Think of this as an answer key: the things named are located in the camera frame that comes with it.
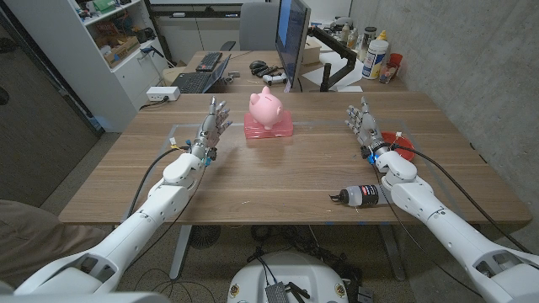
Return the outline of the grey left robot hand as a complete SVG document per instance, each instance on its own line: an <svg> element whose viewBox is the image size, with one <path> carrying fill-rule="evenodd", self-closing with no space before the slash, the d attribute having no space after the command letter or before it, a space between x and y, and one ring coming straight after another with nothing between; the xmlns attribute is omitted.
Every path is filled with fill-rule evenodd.
<svg viewBox="0 0 539 303"><path fill-rule="evenodd" d="M227 102L218 103L212 96L209 111L196 132L195 139L189 149L189 153L197 156L202 162L208 159L216 160L216 145L221 134L232 124L227 120L230 109L226 109Z"/></svg>

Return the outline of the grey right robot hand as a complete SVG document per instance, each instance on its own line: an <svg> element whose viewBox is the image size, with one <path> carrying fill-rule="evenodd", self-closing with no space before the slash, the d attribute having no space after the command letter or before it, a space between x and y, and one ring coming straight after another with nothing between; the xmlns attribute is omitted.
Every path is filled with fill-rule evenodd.
<svg viewBox="0 0 539 303"><path fill-rule="evenodd" d="M370 113L366 97L361 98L360 107L350 105L346 113L348 119L344 123L357 137L361 156L370 164L375 164L381 154L389 151L389 144L384 141L376 119Z"/></svg>

